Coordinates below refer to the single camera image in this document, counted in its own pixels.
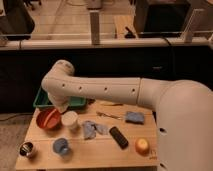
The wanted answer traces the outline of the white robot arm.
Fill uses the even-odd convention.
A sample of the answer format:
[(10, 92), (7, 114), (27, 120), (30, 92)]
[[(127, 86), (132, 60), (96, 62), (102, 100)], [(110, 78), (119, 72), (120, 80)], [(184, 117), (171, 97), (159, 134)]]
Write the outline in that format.
[(86, 78), (57, 61), (43, 77), (52, 104), (71, 96), (137, 105), (156, 112), (158, 171), (213, 171), (213, 90), (192, 80)]

